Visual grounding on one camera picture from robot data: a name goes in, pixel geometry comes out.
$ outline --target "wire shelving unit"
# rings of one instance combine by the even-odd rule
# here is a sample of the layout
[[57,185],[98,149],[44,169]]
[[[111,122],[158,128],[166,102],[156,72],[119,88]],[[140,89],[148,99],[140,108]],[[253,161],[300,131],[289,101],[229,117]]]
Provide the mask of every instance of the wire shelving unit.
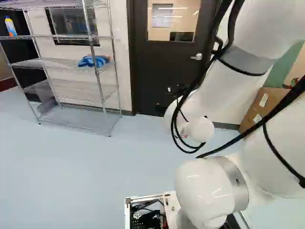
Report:
[[[45,10],[53,7],[63,9],[82,9],[86,29],[86,35],[37,35],[33,33],[28,10]],[[110,36],[92,35],[90,30],[87,9],[106,8],[108,11]],[[8,0],[0,2],[0,10],[21,10],[25,16],[30,35],[0,36],[1,40],[32,40],[36,48],[38,58],[24,60],[8,65],[12,69],[13,76],[19,88],[27,94],[35,94],[39,102],[28,100],[39,124],[53,124],[78,129],[85,132],[111,136],[111,131],[122,116],[117,65],[115,59],[114,37],[112,31],[112,18],[110,2],[102,0]],[[78,60],[42,57],[37,39],[57,39],[71,41],[88,41],[94,67],[78,67]],[[113,60],[102,67],[98,67],[95,60],[94,40],[111,41]],[[13,69],[43,70],[47,79],[22,88]],[[115,83],[103,83],[103,75],[112,70]],[[49,71],[65,72],[68,74],[86,74],[90,81],[79,79],[50,78]],[[108,100],[116,101],[117,107],[107,106]]]

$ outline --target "baseboard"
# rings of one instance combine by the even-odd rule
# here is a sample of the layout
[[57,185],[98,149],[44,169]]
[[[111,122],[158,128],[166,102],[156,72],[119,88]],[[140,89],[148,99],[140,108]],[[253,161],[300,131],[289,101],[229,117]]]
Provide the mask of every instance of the baseboard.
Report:
[[227,130],[238,130],[239,129],[238,124],[216,123],[216,122],[213,122],[213,124],[216,128],[220,128],[220,129],[227,129]]
[[5,80],[0,81],[0,92],[3,92],[5,90],[8,90],[12,87],[17,86],[16,81],[14,78],[8,78]]
[[125,116],[134,116],[132,114],[132,111],[125,111],[125,110],[122,110],[122,115],[125,115]]
[[[86,110],[102,111],[102,107],[96,107],[96,106],[88,106],[88,105],[81,105],[81,104],[69,104],[69,103],[61,103],[61,105],[66,106],[66,107],[77,107],[77,108],[86,109]],[[106,108],[106,111],[109,112],[109,113],[115,113],[115,114],[120,113],[120,111],[118,109],[112,109],[112,108]],[[125,110],[122,110],[122,115],[134,116],[131,111],[125,111]]]

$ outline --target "glass window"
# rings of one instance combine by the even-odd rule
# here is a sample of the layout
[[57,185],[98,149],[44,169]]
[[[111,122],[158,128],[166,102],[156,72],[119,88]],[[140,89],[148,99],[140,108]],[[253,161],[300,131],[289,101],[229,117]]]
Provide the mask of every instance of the glass window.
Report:
[[149,41],[193,42],[201,0],[148,0]]
[[152,26],[159,28],[170,28],[172,26],[171,16],[173,14],[172,4],[152,5]]
[[[50,8],[46,10],[49,26],[52,34],[60,35],[86,35],[87,27],[82,9]],[[97,35],[94,9],[88,9],[90,30],[92,35]],[[54,39],[56,45],[89,45],[88,41],[69,41]],[[98,39],[93,40],[94,45],[99,46]]]

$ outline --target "plastic bottle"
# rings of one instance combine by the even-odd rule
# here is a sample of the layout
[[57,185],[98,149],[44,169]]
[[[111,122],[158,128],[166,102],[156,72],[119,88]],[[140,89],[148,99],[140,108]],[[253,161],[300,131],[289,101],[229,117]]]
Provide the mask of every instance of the plastic bottle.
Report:
[[14,37],[17,36],[17,32],[13,23],[13,20],[10,19],[9,16],[5,16],[5,20],[4,20],[5,24],[6,24],[6,28],[8,28],[8,32],[10,37]]

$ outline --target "white robotic arm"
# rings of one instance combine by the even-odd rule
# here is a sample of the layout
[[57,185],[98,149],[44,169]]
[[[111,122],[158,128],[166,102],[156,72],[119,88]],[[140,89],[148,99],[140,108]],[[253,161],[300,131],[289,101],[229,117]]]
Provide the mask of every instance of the white robotic arm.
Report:
[[[198,142],[210,140],[214,119],[261,77],[294,43],[305,38],[305,1],[248,0],[238,16],[235,40],[216,60],[201,86],[192,92],[177,116],[180,134]],[[225,82],[220,76],[226,76]],[[226,91],[214,90],[219,84]],[[164,116],[170,126],[174,101]],[[305,177],[305,96],[278,113],[266,124],[276,150],[295,171]],[[275,156],[263,128],[245,139],[245,147],[228,157],[209,157],[186,162],[175,179],[178,201],[198,229],[219,228],[228,214],[248,206],[265,204],[275,197],[304,197],[298,178]]]

